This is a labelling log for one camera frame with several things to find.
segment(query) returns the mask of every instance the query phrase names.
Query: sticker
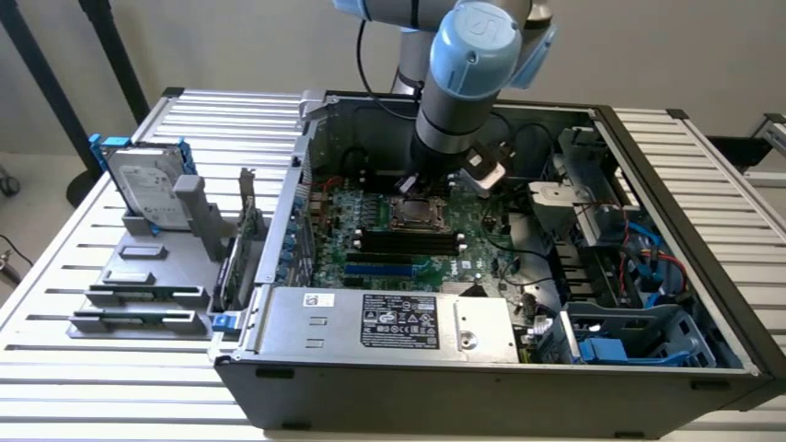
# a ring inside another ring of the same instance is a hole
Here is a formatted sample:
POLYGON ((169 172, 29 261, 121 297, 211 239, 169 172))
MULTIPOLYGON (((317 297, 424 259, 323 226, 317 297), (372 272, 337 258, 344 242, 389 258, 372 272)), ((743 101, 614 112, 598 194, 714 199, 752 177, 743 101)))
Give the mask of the sticker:
POLYGON ((133 299, 142 299, 149 300, 152 299, 152 293, 149 292, 114 292, 116 297, 121 297, 122 299, 130 301, 133 299))
POLYGON ((332 307, 335 294, 332 293, 307 293, 303 295, 304 307, 332 307))
POLYGON ((161 228, 189 228, 173 183, 162 170, 120 166, 120 175, 140 215, 161 228))
POLYGON ((360 343, 376 348, 439 350, 436 298, 363 295, 360 343))
POLYGON ((141 324, 142 320, 138 318, 101 318, 101 322, 106 322, 109 324, 141 324))

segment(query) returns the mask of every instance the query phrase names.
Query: green circuit board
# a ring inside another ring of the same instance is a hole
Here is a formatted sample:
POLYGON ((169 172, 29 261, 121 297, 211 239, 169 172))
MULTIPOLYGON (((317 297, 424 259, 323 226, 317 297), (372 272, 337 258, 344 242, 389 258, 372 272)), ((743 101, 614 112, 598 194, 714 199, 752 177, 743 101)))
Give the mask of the green circuit board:
MULTIPOLYGON (((355 283, 359 282, 357 278, 361 278, 361 287, 355 285, 352 288, 460 293, 463 288, 472 283, 479 283, 484 286, 485 292, 497 292, 500 280, 497 273, 492 271, 492 261, 496 259, 499 270, 499 267, 512 259, 512 254, 495 249, 487 243, 481 230, 485 201, 460 184, 453 187, 449 197, 436 199, 440 207, 441 231, 464 235, 467 248, 457 256, 411 255, 413 268, 411 275, 345 274, 347 255, 357 252, 352 245, 356 228, 361 227, 377 232, 393 231, 391 227, 393 198, 396 197, 391 195, 364 192, 351 180, 344 180, 327 192, 319 193, 320 204, 312 203, 316 244, 313 286, 344 288, 345 278, 349 277, 355 278, 355 283)), ((493 235, 495 240, 501 244, 508 244, 508 236, 499 235, 497 232, 500 213, 491 211, 487 217, 489 219, 485 222, 489 223, 492 219, 496 225, 493 227, 485 225, 485 233, 493 235)))

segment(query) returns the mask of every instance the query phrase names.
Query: open computer chassis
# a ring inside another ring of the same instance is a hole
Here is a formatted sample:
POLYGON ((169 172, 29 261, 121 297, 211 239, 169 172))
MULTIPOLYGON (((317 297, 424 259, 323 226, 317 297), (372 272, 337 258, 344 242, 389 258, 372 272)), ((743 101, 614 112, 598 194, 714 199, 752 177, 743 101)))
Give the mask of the open computer chassis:
POLYGON ((614 110, 495 111, 491 197, 453 176, 401 196, 411 123, 305 93, 239 345, 211 354, 253 425, 658 438, 783 392, 783 354, 614 110))

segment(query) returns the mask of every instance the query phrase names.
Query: motherboard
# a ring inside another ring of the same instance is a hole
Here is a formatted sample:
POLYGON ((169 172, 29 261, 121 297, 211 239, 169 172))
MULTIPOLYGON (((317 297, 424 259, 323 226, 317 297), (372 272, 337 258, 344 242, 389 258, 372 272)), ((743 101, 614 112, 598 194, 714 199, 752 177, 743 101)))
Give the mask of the motherboard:
POLYGON ((507 215, 461 183, 439 196, 408 198, 369 192, 352 179, 317 185, 311 198, 316 266, 313 286, 520 298, 500 279, 513 253, 507 215))

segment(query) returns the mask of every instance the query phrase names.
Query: black stand pole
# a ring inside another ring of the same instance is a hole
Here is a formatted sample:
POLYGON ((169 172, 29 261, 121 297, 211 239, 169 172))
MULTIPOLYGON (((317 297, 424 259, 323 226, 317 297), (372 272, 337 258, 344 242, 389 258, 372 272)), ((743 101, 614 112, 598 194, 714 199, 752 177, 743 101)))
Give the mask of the black stand pole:
POLYGON ((98 35, 100 46, 112 65, 114 77, 120 84, 120 89, 122 89, 122 95, 125 96, 133 119, 137 124, 141 124, 149 114, 149 107, 146 106, 145 94, 138 86, 130 59, 128 58, 122 40, 120 39, 120 34, 114 26, 109 0, 78 0, 78 4, 98 35))
POLYGON ((69 203, 76 207, 100 178, 101 170, 98 161, 96 161, 89 152, 85 129, 82 128, 76 112, 70 107, 69 99, 65 96, 65 92, 62 92, 60 83, 57 83, 52 67, 49 66, 49 63, 46 63, 44 54, 40 51, 38 43, 26 27, 14 0, 0 0, 0 22, 5 27, 13 46, 22 57, 26 69, 36 79, 40 92, 42 93, 53 114, 60 121, 65 135, 73 145, 73 150, 76 150, 82 163, 85 163, 86 171, 73 179, 66 190, 69 203))

